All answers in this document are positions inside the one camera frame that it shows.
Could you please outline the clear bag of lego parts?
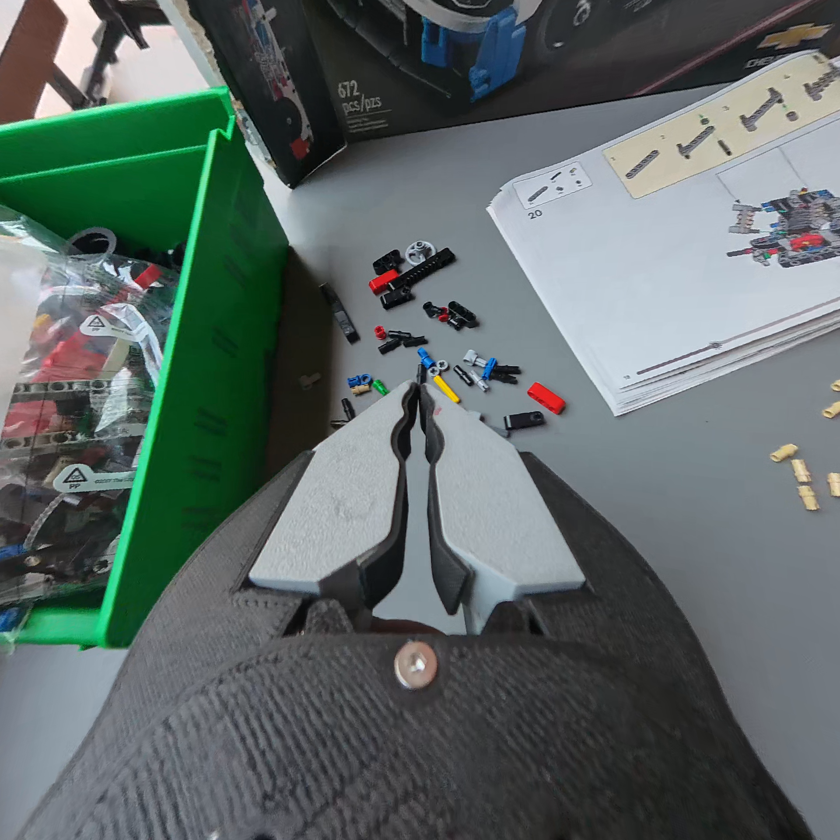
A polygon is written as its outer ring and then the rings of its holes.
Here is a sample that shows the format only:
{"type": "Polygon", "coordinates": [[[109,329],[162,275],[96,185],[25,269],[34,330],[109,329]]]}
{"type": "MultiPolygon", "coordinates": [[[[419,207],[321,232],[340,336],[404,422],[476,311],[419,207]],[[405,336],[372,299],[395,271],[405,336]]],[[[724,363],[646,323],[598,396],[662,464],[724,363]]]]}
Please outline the clear bag of lego parts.
{"type": "Polygon", "coordinates": [[[2,426],[2,635],[108,582],[163,366],[186,242],[66,255],[2,206],[2,266],[37,307],[2,426]]]}

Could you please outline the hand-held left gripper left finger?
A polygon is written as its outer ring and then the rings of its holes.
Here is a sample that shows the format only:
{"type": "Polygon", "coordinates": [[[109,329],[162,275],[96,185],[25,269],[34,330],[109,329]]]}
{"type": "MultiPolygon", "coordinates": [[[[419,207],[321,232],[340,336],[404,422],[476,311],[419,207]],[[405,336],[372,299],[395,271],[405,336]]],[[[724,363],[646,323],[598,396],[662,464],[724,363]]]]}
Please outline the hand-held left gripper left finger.
{"type": "Polygon", "coordinates": [[[312,450],[249,572],[252,584],[373,610],[403,572],[406,459],[418,385],[406,381],[312,450]]]}

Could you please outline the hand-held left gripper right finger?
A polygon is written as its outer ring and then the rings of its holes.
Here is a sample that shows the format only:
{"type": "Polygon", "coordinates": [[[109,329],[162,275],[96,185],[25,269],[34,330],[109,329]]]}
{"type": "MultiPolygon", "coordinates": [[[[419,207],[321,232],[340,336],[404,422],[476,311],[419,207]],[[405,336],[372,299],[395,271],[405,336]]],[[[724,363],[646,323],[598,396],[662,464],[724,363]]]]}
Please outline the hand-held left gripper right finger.
{"type": "Polygon", "coordinates": [[[437,594],[479,635],[494,609],[573,592],[585,575],[520,452],[445,396],[420,387],[427,524],[437,594]]]}

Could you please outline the black metal frame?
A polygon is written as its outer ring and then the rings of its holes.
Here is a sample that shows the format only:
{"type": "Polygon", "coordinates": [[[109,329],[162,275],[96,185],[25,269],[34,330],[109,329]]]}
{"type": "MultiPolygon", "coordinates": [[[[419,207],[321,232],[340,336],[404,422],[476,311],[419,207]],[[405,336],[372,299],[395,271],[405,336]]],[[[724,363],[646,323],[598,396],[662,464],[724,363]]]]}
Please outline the black metal frame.
{"type": "Polygon", "coordinates": [[[72,111],[107,104],[109,69],[119,61],[118,49],[122,42],[128,40],[140,50],[149,49],[144,29],[170,23],[155,1],[86,1],[80,4],[97,20],[91,35],[92,58],[78,82],[59,67],[58,58],[53,60],[47,76],[47,85],[72,111]]]}

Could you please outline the long black lego gear rack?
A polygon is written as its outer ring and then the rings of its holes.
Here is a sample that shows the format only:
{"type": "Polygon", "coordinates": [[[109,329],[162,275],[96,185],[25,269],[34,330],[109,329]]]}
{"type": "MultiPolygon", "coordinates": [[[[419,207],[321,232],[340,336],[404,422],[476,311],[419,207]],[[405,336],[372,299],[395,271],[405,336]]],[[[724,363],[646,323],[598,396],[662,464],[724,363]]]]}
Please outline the long black lego gear rack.
{"type": "Polygon", "coordinates": [[[389,287],[391,289],[414,287],[421,280],[454,263],[455,259],[455,254],[450,248],[443,248],[416,266],[399,274],[389,283],[389,287]]]}

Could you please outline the brown wooden furniture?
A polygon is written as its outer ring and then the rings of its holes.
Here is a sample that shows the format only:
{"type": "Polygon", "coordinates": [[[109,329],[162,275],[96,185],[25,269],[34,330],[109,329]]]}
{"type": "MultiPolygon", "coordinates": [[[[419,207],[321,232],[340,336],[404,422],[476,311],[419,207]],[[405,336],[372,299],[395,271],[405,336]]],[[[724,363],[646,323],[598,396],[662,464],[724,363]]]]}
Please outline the brown wooden furniture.
{"type": "Polygon", "coordinates": [[[2,2],[1,124],[35,116],[66,29],[54,1],[2,2]]]}

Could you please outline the scattered black lego pins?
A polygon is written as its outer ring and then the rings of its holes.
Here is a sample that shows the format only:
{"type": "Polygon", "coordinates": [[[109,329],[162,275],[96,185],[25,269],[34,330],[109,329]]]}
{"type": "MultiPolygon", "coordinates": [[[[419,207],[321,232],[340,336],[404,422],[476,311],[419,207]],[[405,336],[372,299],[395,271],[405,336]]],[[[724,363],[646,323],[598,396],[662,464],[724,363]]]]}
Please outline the scattered black lego pins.
{"type": "MultiPolygon", "coordinates": [[[[380,354],[381,355],[387,355],[387,354],[389,354],[389,353],[391,353],[395,350],[399,350],[399,349],[414,350],[416,352],[416,357],[418,359],[417,365],[416,365],[415,376],[414,376],[415,384],[426,385],[426,384],[431,383],[431,384],[435,385],[435,383],[433,382],[433,378],[430,377],[427,374],[427,370],[422,365],[422,363],[420,361],[420,358],[417,354],[417,348],[421,347],[421,346],[423,346],[425,348],[425,350],[427,352],[429,352],[427,350],[427,337],[425,337],[424,335],[415,335],[415,334],[410,333],[410,332],[399,331],[399,330],[387,330],[387,333],[388,333],[388,339],[387,340],[385,340],[385,341],[377,340],[378,341],[377,350],[380,352],[380,354]]],[[[432,358],[436,362],[438,360],[444,360],[444,359],[436,359],[433,356],[432,356],[432,358]]],[[[466,364],[464,362],[464,358],[462,359],[462,361],[460,363],[456,362],[454,364],[450,364],[450,363],[448,363],[448,364],[449,364],[449,369],[447,371],[440,372],[440,375],[444,378],[445,381],[446,381],[445,375],[447,373],[450,373],[450,374],[454,375],[455,377],[457,377],[458,380],[460,382],[462,382],[465,387],[475,387],[480,392],[482,392],[476,384],[471,382],[467,372],[472,370],[472,371],[475,371],[476,373],[478,373],[479,375],[482,375],[482,372],[483,372],[484,369],[482,369],[480,367],[469,366],[468,364],[466,364]]],[[[494,370],[492,378],[488,381],[488,383],[489,383],[489,385],[492,382],[499,382],[499,383],[502,383],[502,384],[517,385],[518,382],[519,382],[519,376],[521,376],[522,373],[523,373],[522,368],[519,365],[500,364],[499,362],[497,362],[496,369],[494,370]]],[[[352,374],[349,377],[352,377],[354,375],[361,375],[361,374],[369,374],[369,375],[372,376],[373,380],[374,379],[379,379],[383,382],[383,380],[380,377],[373,376],[372,374],[370,374],[368,372],[362,372],[362,373],[359,373],[359,374],[352,374]]],[[[379,396],[382,396],[379,393],[377,393],[376,391],[374,391],[372,388],[371,388],[371,392],[369,392],[369,393],[375,393],[379,396]]],[[[362,395],[355,396],[351,393],[351,391],[350,391],[350,394],[353,397],[362,396],[362,395]]],[[[355,417],[355,411],[352,408],[352,404],[347,397],[342,398],[341,405],[342,405],[342,410],[343,410],[344,415],[345,415],[345,419],[343,421],[333,421],[333,422],[331,422],[332,426],[334,428],[340,428],[341,426],[346,425],[350,420],[352,420],[355,417]]]]}

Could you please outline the green plastic storage bin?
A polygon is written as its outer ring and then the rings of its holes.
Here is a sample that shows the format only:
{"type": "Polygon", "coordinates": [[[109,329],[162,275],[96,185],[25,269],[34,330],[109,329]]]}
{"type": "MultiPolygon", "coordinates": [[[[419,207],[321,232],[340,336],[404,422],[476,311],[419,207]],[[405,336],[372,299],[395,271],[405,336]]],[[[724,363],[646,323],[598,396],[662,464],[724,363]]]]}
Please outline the green plastic storage bin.
{"type": "MultiPolygon", "coordinates": [[[[185,242],[163,366],[102,588],[33,604],[2,645],[125,648],[198,546],[256,488],[287,238],[223,88],[2,126],[2,206],[132,253],[185,242]]],[[[2,266],[2,426],[37,307],[2,266]]]]}

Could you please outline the black lego set box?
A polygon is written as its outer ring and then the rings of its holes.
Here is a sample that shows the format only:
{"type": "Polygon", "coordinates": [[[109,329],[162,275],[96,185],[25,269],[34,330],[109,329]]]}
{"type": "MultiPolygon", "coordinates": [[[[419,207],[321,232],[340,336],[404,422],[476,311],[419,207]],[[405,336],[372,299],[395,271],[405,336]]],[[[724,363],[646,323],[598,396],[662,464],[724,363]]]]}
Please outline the black lego set box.
{"type": "Polygon", "coordinates": [[[376,138],[736,81],[838,55],[833,1],[196,1],[278,177],[376,138]]]}

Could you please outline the cluster of tan lego pins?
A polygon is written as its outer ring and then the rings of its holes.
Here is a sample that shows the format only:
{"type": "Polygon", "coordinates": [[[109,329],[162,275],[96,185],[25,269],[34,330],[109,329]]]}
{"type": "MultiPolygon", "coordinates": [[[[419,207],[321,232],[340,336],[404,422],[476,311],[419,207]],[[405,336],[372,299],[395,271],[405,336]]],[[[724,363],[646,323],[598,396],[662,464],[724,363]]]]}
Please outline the cluster of tan lego pins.
{"type": "Polygon", "coordinates": [[[837,510],[839,503],[839,381],[797,387],[784,394],[770,459],[791,475],[803,508],[837,510]]]}

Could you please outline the long dark flat lego piece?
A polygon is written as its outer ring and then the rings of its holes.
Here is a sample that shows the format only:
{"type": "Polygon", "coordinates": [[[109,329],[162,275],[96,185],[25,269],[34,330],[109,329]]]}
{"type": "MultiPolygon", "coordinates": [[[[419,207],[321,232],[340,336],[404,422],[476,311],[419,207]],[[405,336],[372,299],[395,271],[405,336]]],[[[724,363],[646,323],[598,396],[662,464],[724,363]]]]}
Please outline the long dark flat lego piece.
{"type": "Polygon", "coordinates": [[[361,337],[335,289],[328,282],[325,282],[319,286],[319,290],[344,338],[350,344],[359,342],[361,337]]]}

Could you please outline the white lego instruction booklet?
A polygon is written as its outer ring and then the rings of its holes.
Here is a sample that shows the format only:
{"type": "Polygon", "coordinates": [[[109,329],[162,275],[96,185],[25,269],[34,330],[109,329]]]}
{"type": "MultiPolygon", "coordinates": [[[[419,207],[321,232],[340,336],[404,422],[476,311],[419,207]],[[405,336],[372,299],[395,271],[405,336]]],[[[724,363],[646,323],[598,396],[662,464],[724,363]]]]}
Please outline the white lego instruction booklet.
{"type": "Polygon", "coordinates": [[[806,50],[487,211],[621,416],[838,328],[838,153],[838,58],[806,50]]]}

